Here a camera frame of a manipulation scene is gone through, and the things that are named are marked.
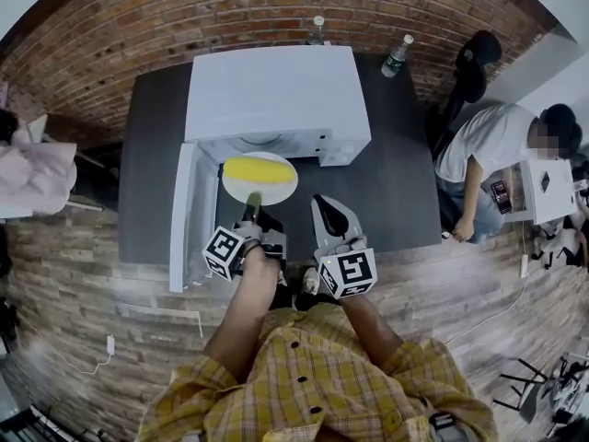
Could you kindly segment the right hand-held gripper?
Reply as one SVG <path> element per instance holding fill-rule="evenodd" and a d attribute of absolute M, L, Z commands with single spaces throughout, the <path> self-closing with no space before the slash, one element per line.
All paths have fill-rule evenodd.
<path fill-rule="evenodd" d="M 320 194 L 313 196 L 311 212 L 320 281 L 337 299 L 367 293 L 377 282 L 374 250 L 368 247 L 366 236 L 342 240 L 358 234 L 356 214 L 341 202 Z"/>

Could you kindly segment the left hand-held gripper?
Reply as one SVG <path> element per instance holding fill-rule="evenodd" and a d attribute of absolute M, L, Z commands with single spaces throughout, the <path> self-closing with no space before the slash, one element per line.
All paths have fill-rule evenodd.
<path fill-rule="evenodd" d="M 261 193 L 252 192 L 246 202 L 243 217 L 231 229 L 219 226 L 209 239 L 202 256 L 210 272 L 226 281 L 243 274 L 245 258 L 252 249 L 261 248 L 265 255 L 281 265 L 280 280 L 286 269 L 287 237 L 279 228 L 259 224 Z"/>

